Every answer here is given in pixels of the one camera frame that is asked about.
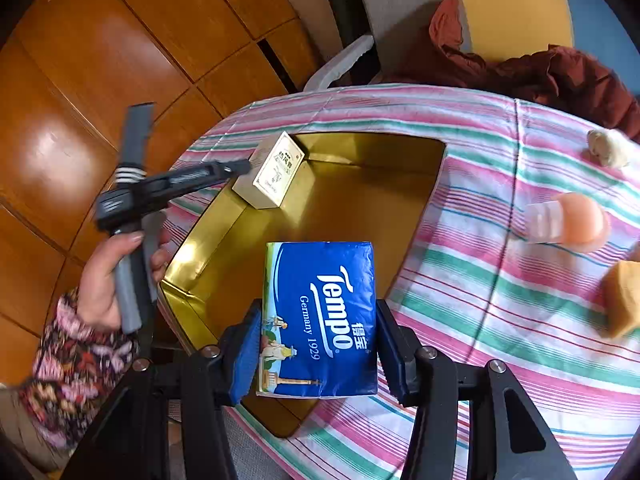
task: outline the gold box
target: gold box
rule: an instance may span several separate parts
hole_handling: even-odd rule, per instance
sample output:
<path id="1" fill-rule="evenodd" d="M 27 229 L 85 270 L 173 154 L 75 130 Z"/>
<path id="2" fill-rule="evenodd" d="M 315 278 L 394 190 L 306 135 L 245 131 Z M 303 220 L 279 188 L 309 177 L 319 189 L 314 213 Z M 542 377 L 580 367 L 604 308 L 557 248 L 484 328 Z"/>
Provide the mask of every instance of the gold box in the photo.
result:
<path id="1" fill-rule="evenodd" d="M 306 160 L 280 208 L 254 209 L 229 183 L 169 264 L 159 308 L 187 352 L 216 343 L 262 297 L 267 242 L 370 241 L 379 298 L 404 262 L 440 173 L 444 143 L 370 132 L 293 138 Z M 281 437 L 292 435 L 316 402 L 254 392 L 242 400 Z"/>

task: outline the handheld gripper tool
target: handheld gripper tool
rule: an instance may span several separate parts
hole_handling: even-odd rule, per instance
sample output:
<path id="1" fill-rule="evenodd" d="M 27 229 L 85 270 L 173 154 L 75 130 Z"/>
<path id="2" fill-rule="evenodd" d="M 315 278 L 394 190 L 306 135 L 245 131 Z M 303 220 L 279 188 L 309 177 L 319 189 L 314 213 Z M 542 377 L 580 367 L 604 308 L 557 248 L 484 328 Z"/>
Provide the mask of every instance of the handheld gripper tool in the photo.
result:
<path id="1" fill-rule="evenodd" d="M 146 140 L 151 131 L 153 103 L 131 106 L 122 130 L 120 162 L 115 171 L 115 189 L 100 194 L 96 202 L 98 229 L 110 235 L 145 231 L 145 241 L 114 270 L 116 296 L 122 316 L 122 331 L 133 333 L 153 322 L 156 284 L 148 266 L 158 248 L 158 237 L 169 200 L 215 186 L 248 173 L 248 160 L 206 162 L 147 177 L 144 169 Z M 146 344 L 141 338 L 143 353 Z"/>
<path id="2" fill-rule="evenodd" d="M 171 399 L 181 400 L 186 478 L 237 480 L 222 409 L 235 406 L 252 384 L 261 311 L 261 300 L 255 300 L 241 324 L 182 362 L 136 359 L 87 429 L 62 480 L 169 480 Z"/>
<path id="3" fill-rule="evenodd" d="M 401 480 L 450 480 L 458 402 L 470 403 L 468 480 L 575 480 L 551 430 L 509 367 L 453 362 L 422 346 L 396 323 L 386 301 L 376 305 L 376 345 L 389 391 L 418 408 Z"/>

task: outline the person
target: person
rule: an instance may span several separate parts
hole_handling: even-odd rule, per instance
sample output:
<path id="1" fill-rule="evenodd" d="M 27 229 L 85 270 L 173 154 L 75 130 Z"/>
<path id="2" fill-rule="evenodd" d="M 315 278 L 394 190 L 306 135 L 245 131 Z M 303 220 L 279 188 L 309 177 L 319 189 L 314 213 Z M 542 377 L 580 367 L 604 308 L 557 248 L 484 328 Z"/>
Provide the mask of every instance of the person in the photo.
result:
<path id="1" fill-rule="evenodd" d="M 135 336 L 120 330 L 112 271 L 142 243 L 144 234 L 103 241 L 82 271 L 78 288 L 60 297 L 45 327 L 33 375 L 17 388 L 0 390 L 0 433 L 34 478 L 63 469 L 100 406 L 136 358 Z M 161 243 L 170 235 L 162 231 Z M 156 282 L 169 254 L 151 257 Z"/>
<path id="2" fill-rule="evenodd" d="M 289 324 L 284 321 L 280 316 L 273 316 L 267 319 L 267 322 L 264 324 L 265 329 L 267 330 L 275 330 L 276 328 L 281 328 L 282 330 L 286 330 Z"/>

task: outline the floral sleeve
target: floral sleeve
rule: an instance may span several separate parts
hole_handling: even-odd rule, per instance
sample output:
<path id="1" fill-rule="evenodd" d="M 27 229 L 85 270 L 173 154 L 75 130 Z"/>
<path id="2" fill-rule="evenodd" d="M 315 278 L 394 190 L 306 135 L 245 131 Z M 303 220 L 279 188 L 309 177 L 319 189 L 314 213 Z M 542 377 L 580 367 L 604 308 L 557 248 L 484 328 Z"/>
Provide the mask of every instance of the floral sleeve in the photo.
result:
<path id="1" fill-rule="evenodd" d="M 77 289 L 58 301 L 20 400 L 44 439 L 74 448 L 138 353 L 138 342 L 121 331 L 100 332 L 76 315 Z"/>

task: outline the blue tissue pack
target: blue tissue pack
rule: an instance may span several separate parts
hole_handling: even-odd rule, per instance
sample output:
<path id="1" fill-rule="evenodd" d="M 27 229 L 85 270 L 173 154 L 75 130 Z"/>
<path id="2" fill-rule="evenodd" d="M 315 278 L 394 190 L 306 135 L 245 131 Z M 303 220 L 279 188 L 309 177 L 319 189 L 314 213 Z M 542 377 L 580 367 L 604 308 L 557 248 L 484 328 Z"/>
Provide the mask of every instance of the blue tissue pack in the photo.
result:
<path id="1" fill-rule="evenodd" d="M 260 335 L 258 395 L 377 393 L 371 243 L 267 244 Z"/>

